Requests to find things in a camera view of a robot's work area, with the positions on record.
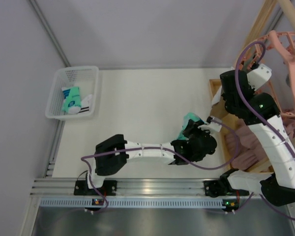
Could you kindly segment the green blue patterned sock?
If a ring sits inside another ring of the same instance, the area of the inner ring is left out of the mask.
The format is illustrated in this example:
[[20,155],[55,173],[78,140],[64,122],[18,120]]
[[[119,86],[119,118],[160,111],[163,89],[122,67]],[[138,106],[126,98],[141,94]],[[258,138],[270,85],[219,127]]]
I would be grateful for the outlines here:
[[78,114],[81,109],[81,96],[79,87],[62,87],[61,91],[64,95],[62,110],[69,115]]

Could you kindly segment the pink round clip hanger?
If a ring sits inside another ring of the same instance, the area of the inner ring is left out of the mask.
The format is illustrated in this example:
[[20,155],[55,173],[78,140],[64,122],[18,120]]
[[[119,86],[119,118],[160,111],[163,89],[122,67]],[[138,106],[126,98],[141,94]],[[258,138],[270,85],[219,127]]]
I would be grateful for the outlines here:
[[270,31],[252,42],[254,45],[246,46],[246,52],[242,51],[237,59],[239,68],[247,67],[252,70],[255,64],[261,64],[266,51],[275,50],[272,56],[278,56],[270,65],[274,66],[274,78],[278,80],[280,86],[283,79],[289,78],[287,87],[291,89],[291,100],[287,104],[293,104],[291,110],[282,110],[281,114],[285,118],[295,118],[295,32],[276,32]]

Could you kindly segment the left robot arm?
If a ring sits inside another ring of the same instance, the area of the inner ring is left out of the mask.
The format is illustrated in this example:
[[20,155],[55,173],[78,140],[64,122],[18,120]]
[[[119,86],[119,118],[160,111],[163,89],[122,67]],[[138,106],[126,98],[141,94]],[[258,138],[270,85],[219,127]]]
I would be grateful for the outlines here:
[[212,136],[221,125],[209,117],[207,121],[188,120],[182,130],[183,139],[163,144],[142,144],[116,134],[95,147],[95,164],[88,172],[88,188],[100,188],[105,177],[119,172],[127,163],[152,162],[166,165],[186,165],[202,161],[215,153],[217,141]]

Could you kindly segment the white black-striped sock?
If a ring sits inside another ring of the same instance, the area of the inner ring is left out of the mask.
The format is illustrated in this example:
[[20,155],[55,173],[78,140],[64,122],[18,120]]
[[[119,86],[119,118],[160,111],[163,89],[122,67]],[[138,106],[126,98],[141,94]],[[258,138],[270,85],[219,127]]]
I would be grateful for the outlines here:
[[90,95],[86,96],[86,97],[81,101],[81,109],[80,109],[80,111],[78,112],[78,114],[89,112],[90,107],[91,107],[91,103],[92,103],[92,98],[93,98],[93,95],[90,94]]

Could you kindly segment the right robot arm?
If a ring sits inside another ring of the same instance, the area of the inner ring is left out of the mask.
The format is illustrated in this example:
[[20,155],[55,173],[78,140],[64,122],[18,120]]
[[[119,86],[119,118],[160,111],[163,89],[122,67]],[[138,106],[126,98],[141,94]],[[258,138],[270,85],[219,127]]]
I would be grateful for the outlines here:
[[295,202],[295,148],[285,132],[279,109],[268,93],[256,94],[247,73],[230,70],[220,75],[226,111],[242,119],[261,143],[274,173],[229,171],[224,176],[235,190],[261,194],[280,207]]

